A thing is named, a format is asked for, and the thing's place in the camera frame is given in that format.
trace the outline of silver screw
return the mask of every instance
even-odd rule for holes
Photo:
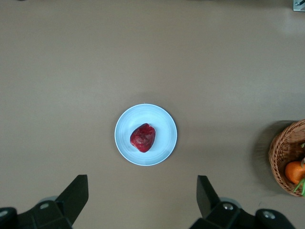
[[[232,204],[229,204],[229,203],[223,204],[223,207],[224,207],[224,209],[226,209],[226,210],[233,210]]]
[[[268,219],[275,219],[275,215],[270,211],[263,211],[263,215]]]
[[[41,205],[40,205],[40,209],[45,209],[45,208],[47,208],[48,206],[49,206],[48,203],[41,204]]]
[[[2,217],[2,216],[5,216],[6,214],[8,214],[8,211],[2,211],[2,212],[0,212],[0,217]]]

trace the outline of wicker basket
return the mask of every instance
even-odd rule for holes
[[[303,197],[302,189],[295,193],[296,185],[285,176],[285,167],[289,162],[301,161],[305,157],[305,150],[301,144],[305,143],[305,119],[291,124],[282,133],[276,136],[269,150],[269,161],[272,173],[277,183],[288,193]]]

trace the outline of white plate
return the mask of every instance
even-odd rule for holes
[[[156,131],[152,147],[141,153],[131,145],[130,135],[144,123]],[[116,146],[128,161],[139,166],[153,166],[164,161],[177,142],[177,128],[173,118],[161,107],[139,104],[126,110],[119,118],[114,132]]]

